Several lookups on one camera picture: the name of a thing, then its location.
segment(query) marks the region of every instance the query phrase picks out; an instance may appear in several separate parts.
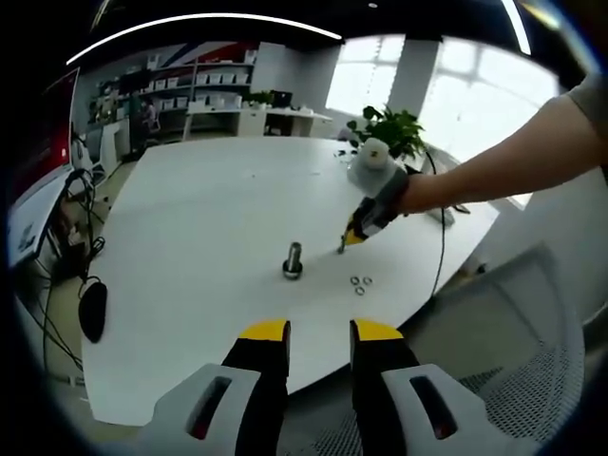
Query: computer mouse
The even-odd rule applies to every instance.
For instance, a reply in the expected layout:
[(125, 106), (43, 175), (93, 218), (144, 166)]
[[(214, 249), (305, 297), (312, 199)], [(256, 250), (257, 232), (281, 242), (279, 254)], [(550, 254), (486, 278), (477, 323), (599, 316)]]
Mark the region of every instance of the computer mouse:
[(88, 287), (78, 306), (78, 319), (83, 334), (96, 344), (102, 338), (105, 326), (105, 303), (107, 288), (102, 282), (95, 282)]

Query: white desk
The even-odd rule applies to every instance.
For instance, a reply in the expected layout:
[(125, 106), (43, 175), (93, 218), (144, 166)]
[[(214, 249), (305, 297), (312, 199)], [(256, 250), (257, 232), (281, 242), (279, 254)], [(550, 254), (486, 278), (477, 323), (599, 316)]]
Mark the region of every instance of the white desk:
[(195, 115), (202, 114), (229, 114), (235, 116), (234, 126), (237, 136), (258, 137), (264, 135), (264, 126), (268, 114), (277, 116), (293, 117), (294, 127), (291, 136), (307, 138), (329, 138), (332, 134), (331, 117), (316, 113), (306, 113), (294, 111), (289, 108), (269, 108), (269, 109), (210, 109), (203, 102), (190, 102), (186, 112), (186, 121), (183, 127), (182, 141), (186, 141), (190, 136), (192, 120)]
[[(364, 244), (335, 250), (362, 195), (346, 177), (342, 142), (228, 138), (148, 149), (104, 226), (91, 273), (107, 285), (105, 330), (83, 337), (97, 420), (143, 425), (155, 402), (266, 318), (292, 322), (288, 390), (348, 364), (349, 320), (403, 324), (428, 300), (441, 225), (399, 218)], [(446, 230), (439, 286), (458, 270), (497, 212), (468, 204)], [(303, 276), (281, 273), (292, 241)], [(370, 276), (363, 296), (351, 276)]]
[[(10, 208), (8, 255), (11, 269), (37, 255), (48, 218), (65, 190), (71, 171), (71, 165), (53, 170), (33, 184)], [(22, 243), (24, 236), (28, 239), (27, 246)]]

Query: bolt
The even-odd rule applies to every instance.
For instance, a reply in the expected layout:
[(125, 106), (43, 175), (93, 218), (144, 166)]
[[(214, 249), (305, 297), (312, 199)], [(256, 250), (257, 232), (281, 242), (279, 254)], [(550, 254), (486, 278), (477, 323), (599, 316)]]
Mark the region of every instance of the bolt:
[(302, 255), (302, 245), (299, 242), (292, 242), (289, 247), (289, 255), (283, 261), (283, 275), (290, 280), (298, 279), (302, 274), (302, 263), (300, 256)]

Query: human arm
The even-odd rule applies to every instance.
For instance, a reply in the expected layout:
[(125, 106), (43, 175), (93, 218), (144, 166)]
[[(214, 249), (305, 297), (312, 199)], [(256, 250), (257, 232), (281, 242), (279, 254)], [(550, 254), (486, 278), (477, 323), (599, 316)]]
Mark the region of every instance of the human arm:
[(608, 163), (608, 142), (599, 133), (605, 117), (594, 116), (598, 128), (587, 115), (569, 95), (552, 99), (522, 128), (472, 160), (445, 174), (412, 176), (398, 208), (423, 212), (535, 192)]

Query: white shelf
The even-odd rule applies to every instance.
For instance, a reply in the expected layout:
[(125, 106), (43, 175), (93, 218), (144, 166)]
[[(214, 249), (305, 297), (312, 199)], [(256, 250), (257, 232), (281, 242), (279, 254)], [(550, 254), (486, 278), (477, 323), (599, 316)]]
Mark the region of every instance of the white shelf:
[(159, 109), (159, 112), (162, 114), (163, 112), (176, 112), (176, 111), (185, 111), (188, 109), (187, 107), (172, 107), (171, 109)]
[(201, 67), (253, 67), (254, 64), (245, 64), (244, 62), (228, 62), (228, 63), (221, 63), (221, 62), (211, 62), (208, 64), (198, 64), (197, 67), (201, 68)]
[(158, 90), (149, 90), (149, 91), (145, 91), (140, 93), (140, 95), (151, 95), (153, 93), (159, 93), (159, 92), (167, 92), (169, 90), (184, 90), (184, 89), (190, 89), (192, 86), (191, 85), (178, 85), (177, 87), (167, 87), (167, 88), (159, 88)]
[(159, 72), (159, 71), (171, 71), (171, 70), (174, 70), (174, 69), (193, 68), (193, 67), (194, 67), (194, 64), (176, 65), (176, 66), (164, 66), (162, 68), (151, 69), (150, 71), (152, 71), (153, 73), (155, 73), (155, 72)]
[(251, 84), (197, 84), (194, 88), (201, 87), (249, 87)]

